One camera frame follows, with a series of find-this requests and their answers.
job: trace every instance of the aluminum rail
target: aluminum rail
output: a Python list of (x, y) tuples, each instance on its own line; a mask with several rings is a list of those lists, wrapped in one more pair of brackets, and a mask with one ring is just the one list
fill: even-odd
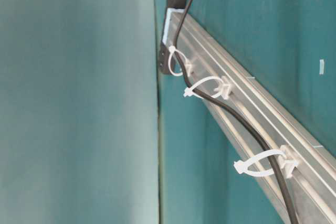
[[(167, 46), (172, 45), (180, 16), (179, 13), (171, 16)], [(234, 86), (225, 102), (243, 115), (271, 148), (279, 149), (281, 145), (291, 148), (299, 165), (286, 181), (300, 222), (336, 223), (336, 159), (190, 15), (177, 45), (192, 63), (193, 81), (208, 76), (228, 77)], [(213, 94), (217, 85), (210, 81), (199, 88)], [(204, 102), (242, 160), (262, 152), (235, 118)], [(254, 165), (254, 170), (267, 169), (270, 169), (267, 159)], [(283, 221), (290, 223), (275, 176), (256, 179)]]

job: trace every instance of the power cord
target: power cord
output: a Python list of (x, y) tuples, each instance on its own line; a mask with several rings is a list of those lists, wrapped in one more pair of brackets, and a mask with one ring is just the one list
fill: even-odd
[[(175, 46), (176, 48), (177, 48), (177, 40), (179, 38), (179, 34), (180, 34), (180, 31), (181, 31), (182, 25), (184, 23), (185, 17), (186, 17), (186, 15), (187, 15), (187, 13), (190, 9), (190, 6), (191, 6), (192, 2), (193, 2), (193, 0), (188, 1), (188, 4), (187, 4), (187, 6), (186, 6), (186, 8), (185, 8), (185, 10), (182, 14), (180, 23), (177, 27), (175, 37), (174, 37), (174, 41), (173, 41), (173, 46)], [(175, 52), (175, 55), (176, 55), (177, 61), (179, 62), (178, 64), (181, 66), (184, 82), (187, 85), (187, 87), (190, 88), (192, 86), (192, 83), (190, 82), (190, 80), (188, 78), (186, 67), (184, 66), (184, 63), (183, 63), (179, 53)], [(227, 104), (224, 104), (222, 101), (220, 101), (218, 99), (212, 98), (210, 95), (204, 93), (203, 91), (199, 90), (198, 88), (194, 89), (194, 93), (198, 94), (200, 97), (204, 98), (205, 100), (209, 101), (210, 103), (213, 103), (213, 104), (221, 107), (222, 109), (224, 109), (228, 113), (230, 113), (256, 139), (256, 141), (258, 142), (258, 144), (261, 146), (261, 148), (264, 151), (270, 150), (270, 147), (268, 146), (266, 141), (263, 139), (263, 137), (253, 128), (253, 126), (245, 118), (243, 118), (233, 108), (231, 108)], [(287, 212), (288, 212), (288, 215), (289, 215), (290, 222), (291, 222), (291, 224), (299, 224), (297, 216), (296, 216), (296, 212), (295, 212), (295, 209), (294, 209), (294, 205), (293, 205), (292, 199), (290, 197), (285, 179), (284, 179), (284, 177), (281, 173), (281, 169), (279, 167), (279, 164), (278, 164), (278, 162), (277, 162), (277, 160), (275, 159), (274, 156), (269, 156), (268, 160), (271, 164), (271, 167), (274, 170), (275, 177), (278, 181), (280, 191), (282, 193), (283, 200), (284, 200), (286, 208), (287, 208)]]

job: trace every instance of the power adapter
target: power adapter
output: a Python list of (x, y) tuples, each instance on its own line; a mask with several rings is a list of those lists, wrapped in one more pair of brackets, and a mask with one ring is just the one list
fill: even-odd
[[(164, 35), (164, 27), (167, 17), (167, 10), (168, 8), (174, 9), (184, 9), (186, 5), (186, 0), (167, 0), (166, 1), (166, 9), (165, 9), (165, 16), (164, 16), (164, 24), (162, 30), (162, 37), (160, 43), (160, 52), (159, 52), (159, 69), (163, 74), (171, 74), (168, 68), (168, 57), (169, 57), (169, 50), (165, 43), (163, 42), (163, 35)], [(175, 68), (175, 60), (171, 60), (171, 69)]]

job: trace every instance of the cable clip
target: cable clip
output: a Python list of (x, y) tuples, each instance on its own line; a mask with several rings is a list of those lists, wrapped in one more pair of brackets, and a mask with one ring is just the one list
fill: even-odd
[(263, 158), (279, 155), (278, 163), (281, 169), (284, 169), (285, 178), (291, 178), (292, 173), (295, 167), (298, 166), (298, 161), (296, 161), (290, 153), (289, 147), (282, 145), (279, 150), (273, 149), (259, 153), (254, 157), (251, 157), (247, 161), (243, 162), (241, 160), (234, 163), (234, 167), (236, 168), (239, 174), (246, 173), (252, 177), (266, 177), (274, 174), (273, 169), (262, 170), (260, 172), (254, 172), (249, 170), (249, 166), (255, 164)]
[(191, 74), (191, 70), (192, 70), (192, 64), (190, 63), (190, 61), (188, 60), (188, 58), (184, 55), (184, 53), (182, 53), (180, 50), (178, 50), (176, 47), (174, 46), (170, 46), (168, 48), (170, 54), (169, 54), (169, 58), (168, 58), (168, 68), (169, 68), (169, 72), (173, 75), (173, 76), (182, 76), (183, 75), (183, 72), (180, 72), (180, 73), (175, 73), (172, 68), (171, 68), (171, 62), (172, 62), (172, 58), (173, 58), (173, 55), (175, 52), (178, 52), (180, 55), (183, 56), (184, 58), (184, 66), (185, 66), (185, 69), (187, 70), (187, 75), (188, 77), (190, 76)]
[(229, 79), (226, 76), (222, 76), (222, 78), (218, 77), (218, 76), (209, 76), (206, 78), (203, 78), (201, 80), (199, 80), (198, 82), (196, 82), (194, 85), (192, 85), (190, 88), (186, 88), (184, 90), (184, 97), (191, 97), (191, 96), (196, 96), (198, 98), (203, 99), (202, 97), (200, 97), (198, 94), (194, 93), (194, 89), (197, 88), (199, 85), (201, 85), (202, 83), (206, 82), (206, 81), (210, 81), (210, 80), (217, 80), (219, 81), (219, 86), (217, 88), (214, 89), (215, 92), (217, 92), (216, 94), (212, 95), (212, 98), (218, 98), (220, 96), (223, 97), (224, 100), (228, 100), (229, 99), (229, 95), (232, 91), (232, 83), (229, 81)]

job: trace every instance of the green wall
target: green wall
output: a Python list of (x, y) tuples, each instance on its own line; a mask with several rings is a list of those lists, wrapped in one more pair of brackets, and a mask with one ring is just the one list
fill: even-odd
[[(157, 40), (165, 0), (155, 0)], [(191, 15), (336, 156), (335, 0), (194, 0)], [(319, 75), (319, 60), (325, 74)], [(181, 78), (159, 75), (162, 219), (282, 223)]]
[(0, 223), (157, 223), (154, 0), (0, 0)]

